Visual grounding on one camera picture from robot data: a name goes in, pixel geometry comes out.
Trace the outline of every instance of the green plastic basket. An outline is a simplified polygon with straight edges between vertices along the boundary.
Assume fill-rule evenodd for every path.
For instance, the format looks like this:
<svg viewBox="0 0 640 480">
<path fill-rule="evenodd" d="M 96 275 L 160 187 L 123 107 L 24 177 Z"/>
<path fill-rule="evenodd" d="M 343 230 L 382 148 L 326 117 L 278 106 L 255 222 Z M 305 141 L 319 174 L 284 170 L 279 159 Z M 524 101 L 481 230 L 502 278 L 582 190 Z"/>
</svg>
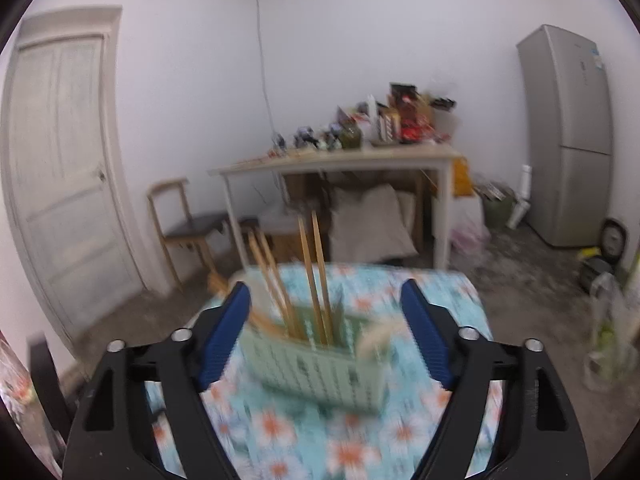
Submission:
<svg viewBox="0 0 640 480">
<path fill-rule="evenodd" d="M 320 343 L 314 311 L 294 306 L 308 342 L 283 340 L 246 326 L 240 347 L 253 373 L 267 386 L 352 411 L 378 413 L 386 391 L 388 348 L 376 349 L 369 359 L 356 359 L 360 333 L 368 317 L 332 309 L 334 345 Z"/>
</svg>

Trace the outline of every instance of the glass jar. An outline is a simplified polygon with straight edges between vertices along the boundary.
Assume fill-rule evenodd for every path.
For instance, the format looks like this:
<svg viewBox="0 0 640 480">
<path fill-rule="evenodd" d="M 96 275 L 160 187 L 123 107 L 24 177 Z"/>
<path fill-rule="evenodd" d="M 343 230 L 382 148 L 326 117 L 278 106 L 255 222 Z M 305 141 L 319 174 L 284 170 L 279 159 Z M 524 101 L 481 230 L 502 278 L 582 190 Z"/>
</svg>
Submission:
<svg viewBox="0 0 640 480">
<path fill-rule="evenodd" d="M 362 130 L 356 121 L 350 121 L 342 125 L 340 132 L 340 143 L 344 150 L 357 150 L 362 145 Z"/>
</svg>

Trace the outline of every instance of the beige pillow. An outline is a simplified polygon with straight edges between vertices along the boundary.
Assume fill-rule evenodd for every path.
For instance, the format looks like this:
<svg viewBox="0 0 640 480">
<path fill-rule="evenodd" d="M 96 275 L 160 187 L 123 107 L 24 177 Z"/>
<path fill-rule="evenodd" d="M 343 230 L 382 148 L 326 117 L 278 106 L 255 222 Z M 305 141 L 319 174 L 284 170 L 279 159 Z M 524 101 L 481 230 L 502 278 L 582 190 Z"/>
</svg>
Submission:
<svg viewBox="0 0 640 480">
<path fill-rule="evenodd" d="M 374 263 L 417 254 L 393 187 L 385 184 L 368 190 L 360 200 L 350 199 L 338 200 L 332 211 L 334 262 Z"/>
<path fill-rule="evenodd" d="M 362 199 L 362 191 L 348 191 L 337 187 L 334 189 L 334 210 L 340 209 L 348 203 L 358 202 Z M 402 217 L 402 224 L 406 227 L 409 234 L 414 230 L 415 221 L 415 195 L 408 191 L 396 191 L 398 196 L 398 203 L 400 205 L 400 216 Z"/>
</svg>

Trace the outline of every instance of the yellow bag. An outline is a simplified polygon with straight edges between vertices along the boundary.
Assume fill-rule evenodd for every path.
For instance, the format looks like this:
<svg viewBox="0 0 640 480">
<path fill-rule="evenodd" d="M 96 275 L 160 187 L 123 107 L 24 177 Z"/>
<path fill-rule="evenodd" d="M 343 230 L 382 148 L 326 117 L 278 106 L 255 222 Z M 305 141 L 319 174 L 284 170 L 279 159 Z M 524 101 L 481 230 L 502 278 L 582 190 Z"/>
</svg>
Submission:
<svg viewBox="0 0 640 480">
<path fill-rule="evenodd" d="M 464 156 L 460 156 L 453 161 L 453 196 L 471 196 L 473 193 L 469 164 Z"/>
</svg>

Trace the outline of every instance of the door frame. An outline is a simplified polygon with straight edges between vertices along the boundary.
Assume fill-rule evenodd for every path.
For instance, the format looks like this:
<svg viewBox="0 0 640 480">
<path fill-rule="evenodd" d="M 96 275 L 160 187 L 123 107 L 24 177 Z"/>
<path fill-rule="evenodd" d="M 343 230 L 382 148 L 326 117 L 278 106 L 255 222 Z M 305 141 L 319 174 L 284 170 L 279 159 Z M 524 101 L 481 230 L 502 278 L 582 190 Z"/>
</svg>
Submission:
<svg viewBox="0 0 640 480">
<path fill-rule="evenodd" d="M 7 210 L 9 226 L 14 238 L 15 247 L 27 275 L 27 279 L 40 303 L 45 316 L 65 346 L 73 353 L 73 341 L 65 329 L 58 313 L 50 304 L 42 284 L 37 276 L 18 223 L 14 190 L 11 180 L 8 153 L 8 110 L 10 90 L 13 87 L 15 67 L 20 50 L 37 44 L 53 41 L 72 40 L 84 37 L 99 36 L 103 40 L 102 61 L 100 65 L 100 118 L 102 120 L 102 148 L 104 151 L 106 173 L 110 183 L 116 215 L 118 217 L 124 239 L 136 266 L 136 270 L 145 288 L 148 282 L 144 276 L 150 276 L 150 261 L 138 229 L 129 196 L 129 189 L 124 177 L 124 169 L 118 141 L 115 107 L 115 70 L 116 47 L 122 7 L 75 7 L 45 12 L 25 18 L 20 24 L 17 39 L 9 60 L 9 66 L 2 96 L 2 113 L 0 114 L 0 178 L 2 193 Z"/>
</svg>

